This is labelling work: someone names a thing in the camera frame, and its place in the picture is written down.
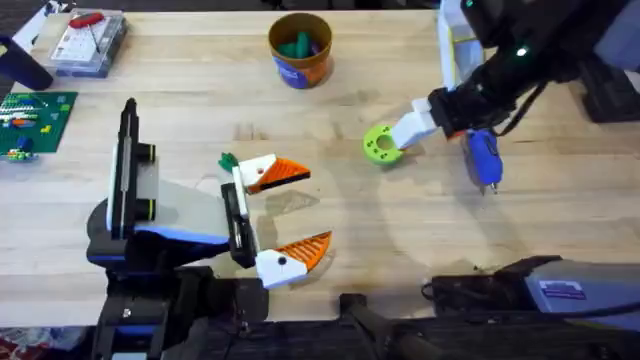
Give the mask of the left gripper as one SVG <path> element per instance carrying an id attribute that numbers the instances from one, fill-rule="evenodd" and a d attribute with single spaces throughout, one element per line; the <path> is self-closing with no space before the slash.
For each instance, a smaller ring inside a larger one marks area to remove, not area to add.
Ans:
<path id="1" fill-rule="evenodd" d="M 241 161 L 238 170 L 251 195 L 311 177 L 307 167 L 275 154 Z M 272 289 L 306 278 L 331 243 L 327 231 L 258 252 L 237 179 L 211 194 L 161 179 L 157 166 L 142 166 L 130 189 L 139 196 L 135 203 L 123 205 L 125 192 L 115 190 L 87 221 L 87 260 L 106 270 L 170 271 L 227 252 L 239 266 L 255 266 L 263 287 Z"/>

